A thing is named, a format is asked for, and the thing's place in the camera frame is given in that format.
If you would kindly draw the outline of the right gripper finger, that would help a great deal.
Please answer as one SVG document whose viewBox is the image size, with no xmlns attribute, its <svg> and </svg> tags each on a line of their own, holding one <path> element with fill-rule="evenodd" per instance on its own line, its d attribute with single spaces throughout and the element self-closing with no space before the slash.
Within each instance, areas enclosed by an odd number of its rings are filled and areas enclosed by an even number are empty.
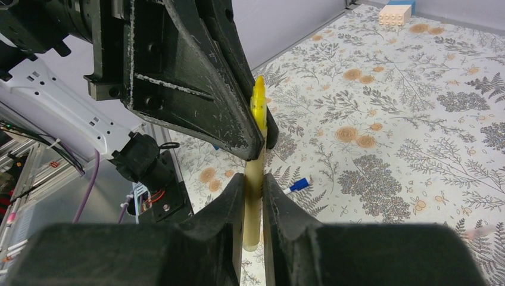
<svg viewBox="0 0 505 286">
<path fill-rule="evenodd" d="M 263 179 L 267 285 L 484 285 L 455 231 L 429 224 L 325 224 Z"/>
<path fill-rule="evenodd" d="M 56 224 L 32 236 L 9 285 L 239 285 L 244 176 L 182 223 Z"/>
</svg>

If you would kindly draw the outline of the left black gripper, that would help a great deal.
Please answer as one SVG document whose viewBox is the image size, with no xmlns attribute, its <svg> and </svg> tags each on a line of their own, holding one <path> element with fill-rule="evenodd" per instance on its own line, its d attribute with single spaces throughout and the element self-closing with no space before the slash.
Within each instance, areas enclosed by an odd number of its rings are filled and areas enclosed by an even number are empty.
<svg viewBox="0 0 505 286">
<path fill-rule="evenodd" d="M 200 139 L 198 104 L 212 97 L 210 84 L 197 73 L 202 68 L 197 59 L 201 34 L 197 2 L 52 1 L 51 18 L 64 32 L 92 44 L 93 72 L 84 78 L 94 100 L 118 99 L 125 71 L 122 101 L 129 111 Z M 241 138 L 233 150 L 209 143 L 250 161 L 259 156 L 264 139 L 249 103 L 243 115 L 243 123 L 252 123 L 249 135 L 255 142 L 247 144 Z"/>
</svg>

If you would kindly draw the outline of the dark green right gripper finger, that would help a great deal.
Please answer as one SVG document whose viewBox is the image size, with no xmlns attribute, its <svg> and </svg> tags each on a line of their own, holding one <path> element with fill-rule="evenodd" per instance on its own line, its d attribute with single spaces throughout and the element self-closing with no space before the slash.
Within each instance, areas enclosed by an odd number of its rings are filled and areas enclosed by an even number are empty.
<svg viewBox="0 0 505 286">
<path fill-rule="evenodd" d="M 239 139 L 255 142 L 253 125 L 243 123 L 255 84 L 233 20 L 231 1 L 198 1 L 201 34 L 197 37 L 198 76 L 210 84 L 212 100 L 197 108 L 198 137 L 226 150 Z"/>
</svg>

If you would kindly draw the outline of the blue pen cap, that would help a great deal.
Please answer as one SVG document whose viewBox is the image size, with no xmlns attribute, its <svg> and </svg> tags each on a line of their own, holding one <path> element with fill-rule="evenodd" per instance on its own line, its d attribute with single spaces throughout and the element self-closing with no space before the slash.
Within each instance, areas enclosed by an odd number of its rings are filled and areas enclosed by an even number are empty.
<svg viewBox="0 0 505 286">
<path fill-rule="evenodd" d="M 310 178 L 301 178 L 301 179 L 295 181 L 289 187 L 289 189 L 291 190 L 291 192 L 300 191 L 300 190 L 302 190 L 304 188 L 307 188 L 310 185 L 311 185 L 311 179 Z"/>
</svg>

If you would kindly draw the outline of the yellow pen cap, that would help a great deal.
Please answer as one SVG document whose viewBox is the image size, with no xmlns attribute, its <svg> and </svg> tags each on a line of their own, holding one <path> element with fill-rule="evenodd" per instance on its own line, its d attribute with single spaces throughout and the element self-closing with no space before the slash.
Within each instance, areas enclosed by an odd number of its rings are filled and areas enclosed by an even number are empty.
<svg viewBox="0 0 505 286">
<path fill-rule="evenodd" d="M 260 130 L 267 129 L 267 102 L 264 79 L 259 76 L 253 86 L 250 99 L 250 111 Z"/>
</svg>

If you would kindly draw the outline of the olive yellow marker pen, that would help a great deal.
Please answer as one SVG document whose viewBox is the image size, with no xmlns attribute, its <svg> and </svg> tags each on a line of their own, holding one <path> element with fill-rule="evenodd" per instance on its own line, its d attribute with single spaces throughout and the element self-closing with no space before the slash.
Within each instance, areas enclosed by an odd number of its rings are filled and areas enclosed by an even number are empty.
<svg viewBox="0 0 505 286">
<path fill-rule="evenodd" d="M 249 252 L 256 251 L 260 240 L 265 152 L 266 144 L 261 148 L 258 159 L 248 161 L 244 169 L 245 208 L 242 247 Z"/>
</svg>

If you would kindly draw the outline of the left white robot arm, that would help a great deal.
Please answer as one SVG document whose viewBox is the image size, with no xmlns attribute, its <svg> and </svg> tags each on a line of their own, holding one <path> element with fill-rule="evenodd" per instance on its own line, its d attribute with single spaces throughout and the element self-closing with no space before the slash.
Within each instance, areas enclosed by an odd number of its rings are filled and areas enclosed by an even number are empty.
<svg viewBox="0 0 505 286">
<path fill-rule="evenodd" d="M 151 192 L 174 178 L 155 140 L 112 121 L 39 59 L 93 47 L 95 100 L 119 100 L 146 122 L 209 142 L 245 161 L 267 139 L 250 102 L 254 79 L 230 1 L 2 1 L 1 86 L 71 124 L 126 179 Z"/>
</svg>

